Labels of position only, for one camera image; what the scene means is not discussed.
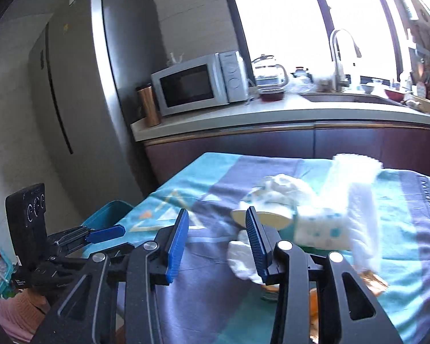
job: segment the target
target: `red bowl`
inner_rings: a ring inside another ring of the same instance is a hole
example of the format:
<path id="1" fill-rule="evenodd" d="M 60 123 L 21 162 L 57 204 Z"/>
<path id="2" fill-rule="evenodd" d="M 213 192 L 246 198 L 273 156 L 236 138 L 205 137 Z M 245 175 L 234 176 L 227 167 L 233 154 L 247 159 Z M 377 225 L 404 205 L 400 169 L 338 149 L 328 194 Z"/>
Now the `red bowl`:
<path id="1" fill-rule="evenodd" d="M 395 102 L 401 102 L 404 98 L 404 93 L 397 90 L 385 89 L 387 97 Z"/>

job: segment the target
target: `window frame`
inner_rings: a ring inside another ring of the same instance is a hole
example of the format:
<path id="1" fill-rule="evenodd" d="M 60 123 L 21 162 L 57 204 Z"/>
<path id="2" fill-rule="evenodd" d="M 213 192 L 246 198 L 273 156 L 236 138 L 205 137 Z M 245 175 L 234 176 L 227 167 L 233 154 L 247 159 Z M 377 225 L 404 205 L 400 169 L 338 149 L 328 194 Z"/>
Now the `window frame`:
<path id="1" fill-rule="evenodd" d="M 250 52 L 247 45 L 247 39 L 245 37 L 245 32 L 242 26 L 241 17 L 239 14 L 239 10 L 237 8 L 236 0 L 226 0 L 228 3 L 228 9 L 231 15 L 231 20 L 234 26 L 234 32 L 237 37 L 237 44 L 239 46 L 239 53 L 244 58 L 245 65 L 247 68 L 247 76 L 252 82 L 255 84 L 255 76 L 253 75 L 252 62 L 250 58 Z M 395 56 L 395 64 L 397 67 L 397 81 L 400 80 L 400 74 L 403 72 L 403 62 L 402 62 L 402 54 L 400 48 L 400 41 L 398 38 L 397 29 L 395 27 L 395 23 L 390 12 L 387 0 L 379 0 L 381 2 L 382 9 L 384 11 L 384 16 L 386 17 L 387 24 L 389 27 L 390 35 L 393 43 L 393 52 Z M 320 13 L 323 18 L 323 23 L 325 25 L 325 29 L 327 31 L 328 36 L 328 45 L 330 45 L 330 35 L 334 30 L 333 18 L 331 17 L 330 7 L 328 6 L 327 0 L 317 0 L 319 4 Z"/>

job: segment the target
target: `kitchen counter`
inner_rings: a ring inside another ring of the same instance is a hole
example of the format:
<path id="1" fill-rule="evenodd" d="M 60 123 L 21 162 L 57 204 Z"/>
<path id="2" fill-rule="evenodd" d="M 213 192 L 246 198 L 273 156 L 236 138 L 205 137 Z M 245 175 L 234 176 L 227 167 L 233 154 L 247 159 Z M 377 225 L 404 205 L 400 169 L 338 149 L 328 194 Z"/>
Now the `kitchen counter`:
<path id="1" fill-rule="evenodd" d="M 131 124 L 136 141 L 164 138 L 181 133 L 201 132 L 255 124 L 283 124 L 323 121 L 388 121 L 430 126 L 430 115 L 409 107 L 358 102 L 311 102 L 285 93 L 277 102 L 255 99 L 164 117 L 162 123 L 148 128 L 144 120 Z"/>

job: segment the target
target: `microwave control panel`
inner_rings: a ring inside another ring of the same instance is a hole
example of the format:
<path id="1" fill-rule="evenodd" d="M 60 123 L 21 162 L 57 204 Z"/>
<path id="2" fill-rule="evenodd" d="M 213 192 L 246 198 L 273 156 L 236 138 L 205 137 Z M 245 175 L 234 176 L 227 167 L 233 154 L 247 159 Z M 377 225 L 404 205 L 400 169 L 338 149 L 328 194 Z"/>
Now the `microwave control panel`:
<path id="1" fill-rule="evenodd" d="M 249 95 L 249 84 L 245 63 L 239 52 L 236 50 L 223 52 L 219 53 L 218 57 L 229 102 L 245 101 Z"/>

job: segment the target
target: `sink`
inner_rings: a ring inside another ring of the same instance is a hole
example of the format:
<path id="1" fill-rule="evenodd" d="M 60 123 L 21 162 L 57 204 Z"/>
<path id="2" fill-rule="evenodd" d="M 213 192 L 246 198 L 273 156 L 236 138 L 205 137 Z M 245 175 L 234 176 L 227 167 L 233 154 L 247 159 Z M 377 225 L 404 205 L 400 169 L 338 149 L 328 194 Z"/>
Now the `sink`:
<path id="1" fill-rule="evenodd" d="M 401 103 L 392 101 L 378 96 L 368 94 L 351 94 L 351 93 L 308 93 L 301 94 L 311 102 L 361 102 L 361 103 L 380 103 L 391 104 L 394 106 L 404 106 Z"/>

